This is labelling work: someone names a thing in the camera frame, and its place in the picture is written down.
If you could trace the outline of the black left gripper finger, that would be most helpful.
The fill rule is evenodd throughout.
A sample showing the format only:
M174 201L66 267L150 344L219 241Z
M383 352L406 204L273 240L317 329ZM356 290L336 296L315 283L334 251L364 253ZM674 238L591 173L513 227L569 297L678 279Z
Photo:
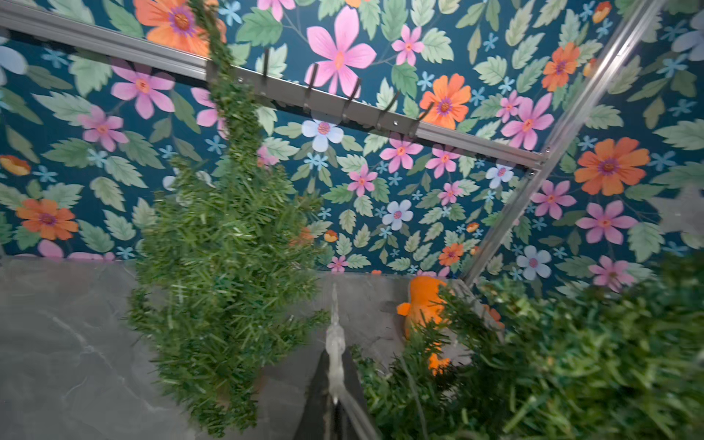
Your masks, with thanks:
M306 403L293 439L379 439L370 417L357 364L347 349L341 357L342 395L335 401L328 378L330 358L323 351L306 394Z

